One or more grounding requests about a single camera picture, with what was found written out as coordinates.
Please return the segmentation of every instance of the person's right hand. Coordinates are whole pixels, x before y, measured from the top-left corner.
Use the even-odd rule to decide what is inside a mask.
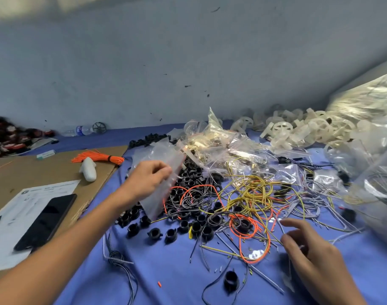
[[[281,242],[303,284],[320,305],[367,304],[335,246],[305,220],[286,218],[281,224],[297,228],[284,234]]]

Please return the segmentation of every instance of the blue tablecloth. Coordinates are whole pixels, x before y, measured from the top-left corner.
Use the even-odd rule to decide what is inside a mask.
[[[84,148],[99,148],[107,146],[119,146],[128,144],[130,140],[143,138],[149,133],[167,133],[172,128],[181,128],[183,124],[171,124],[158,127],[131,128],[110,130],[103,135],[90,135],[86,137],[59,137],[60,142],[47,145],[31,152],[39,154],[54,149],[57,152],[68,150],[80,150]],[[259,133],[249,132],[249,136],[258,141]],[[129,150],[125,156],[131,156],[138,152],[139,148]],[[314,163],[325,160],[322,149],[310,149]],[[131,165],[125,161],[119,170],[104,185],[96,195],[88,211],[96,207],[111,192],[123,183],[127,168]],[[339,223],[327,212],[323,212],[321,221],[340,227]],[[197,247],[192,263],[189,263],[189,255],[194,246],[194,240],[188,235],[178,235],[176,242],[165,245],[164,241],[158,241],[154,245],[147,243],[147,232],[153,227],[158,227],[163,233],[167,229],[176,228],[176,222],[163,220],[153,223],[150,228],[142,229],[132,239],[126,239],[127,229],[119,226],[113,228],[113,248],[122,252],[127,259],[134,261],[131,267],[139,281],[139,291],[135,304],[202,304],[201,294],[203,288],[219,276],[220,267],[225,268],[228,259],[219,253],[206,251],[205,255],[211,271],[208,272],[204,265],[200,249]],[[330,240],[343,234],[326,228],[316,228],[320,235]],[[278,227],[274,233],[278,238],[281,231]],[[209,242],[209,246],[229,251],[215,237]],[[91,251],[87,259],[80,266],[70,280],[62,294],[56,300],[56,305],[93,305],[93,304],[126,304],[130,296],[128,280],[125,273],[112,267],[104,260],[102,255],[103,238]],[[350,236],[336,243],[342,252],[349,271],[362,291],[369,304],[387,304],[387,246],[379,241],[373,232],[367,230],[363,233]],[[243,251],[263,249],[262,242],[248,240],[243,244]],[[288,273],[288,258],[284,249],[279,246],[279,252],[272,247],[271,253],[257,264],[257,268],[275,281],[285,293],[280,294],[264,279],[257,275],[248,276],[247,283],[237,297],[236,304],[255,304],[273,302],[274,304],[314,304],[308,296],[305,288],[298,285],[295,280],[295,293],[291,292],[282,282],[280,272]],[[233,259],[229,269],[238,274],[240,283],[245,277],[246,267],[243,262]],[[205,298],[211,304],[229,304],[234,295],[228,296],[223,290],[223,282],[220,281],[206,291]]]

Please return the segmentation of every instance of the gray wall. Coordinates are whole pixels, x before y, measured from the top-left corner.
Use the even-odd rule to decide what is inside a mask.
[[[27,1],[0,5],[0,115],[23,126],[322,108],[387,59],[387,0]]]

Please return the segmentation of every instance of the smartphone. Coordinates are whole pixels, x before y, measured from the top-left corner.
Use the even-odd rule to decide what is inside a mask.
[[[14,250],[37,249],[45,245],[54,236],[76,197],[77,194],[71,194],[52,198],[14,246]]]

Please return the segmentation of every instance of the paper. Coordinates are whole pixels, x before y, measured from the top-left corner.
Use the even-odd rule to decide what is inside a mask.
[[[15,252],[14,246],[55,197],[70,195],[80,180],[25,188],[0,210],[0,270],[12,268],[31,250]]]

